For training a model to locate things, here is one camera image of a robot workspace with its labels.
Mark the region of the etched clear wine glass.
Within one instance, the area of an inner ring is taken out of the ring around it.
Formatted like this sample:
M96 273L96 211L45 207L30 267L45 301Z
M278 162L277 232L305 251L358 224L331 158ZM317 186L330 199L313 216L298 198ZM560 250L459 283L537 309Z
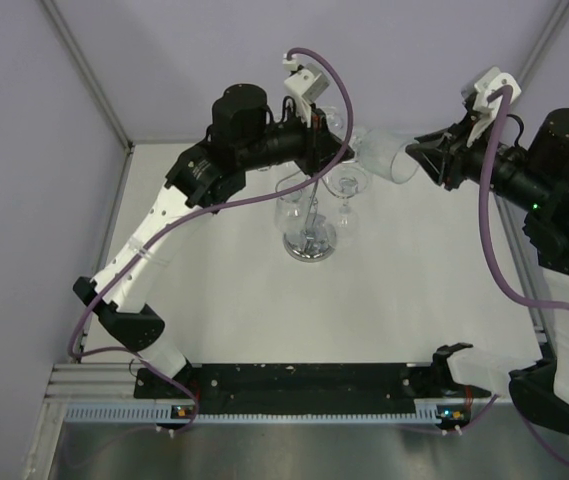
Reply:
M322 110L326 117L326 122L329 129L333 132L341 132L344 127L344 119L341 111L337 107L324 106Z

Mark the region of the clear glass tumbler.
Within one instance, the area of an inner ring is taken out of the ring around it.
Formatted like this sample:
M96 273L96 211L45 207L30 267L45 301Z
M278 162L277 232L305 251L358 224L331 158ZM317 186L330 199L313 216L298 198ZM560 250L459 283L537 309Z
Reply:
M373 176L402 185L417 173L419 165L406 148L415 143L412 135L387 128L357 129L351 147L357 162Z

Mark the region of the small clear wine glass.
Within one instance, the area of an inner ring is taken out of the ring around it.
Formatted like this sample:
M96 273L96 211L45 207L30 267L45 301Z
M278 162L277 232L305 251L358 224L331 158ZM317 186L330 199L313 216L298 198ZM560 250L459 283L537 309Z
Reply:
M287 241L298 243L302 238L309 213L312 189L305 187L276 199L275 225Z

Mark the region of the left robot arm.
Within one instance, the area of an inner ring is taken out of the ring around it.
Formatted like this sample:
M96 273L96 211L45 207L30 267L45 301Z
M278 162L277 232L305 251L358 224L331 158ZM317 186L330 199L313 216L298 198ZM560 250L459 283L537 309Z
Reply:
M204 137L183 151L165 176L154 204L111 262L73 286L83 302L68 353L79 359L77 343L87 321L97 317L116 340L116 350L137 357L156 374L169 396L190 387L188 360L165 332L165 322L147 299L178 250L218 212L237 208L236 194L253 170L295 163L308 183L342 160L352 158L353 124L335 135L313 94L289 93L274 118L265 90L254 84L226 88L211 107Z

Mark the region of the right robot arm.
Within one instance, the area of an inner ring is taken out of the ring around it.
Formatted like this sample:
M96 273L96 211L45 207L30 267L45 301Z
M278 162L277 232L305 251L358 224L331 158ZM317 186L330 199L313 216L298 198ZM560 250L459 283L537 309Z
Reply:
M462 122L410 143L405 151L438 186L453 190L466 180L480 187L480 242L491 275L518 304L569 312L569 299L534 300L515 293L497 270L488 238L489 194L526 212L523 233L537 252L540 267L569 276L569 108L551 111L530 147L500 143L507 118L472 140L475 121ZM529 422L569 435L569 320L556 325L555 357L510 372L508 394Z

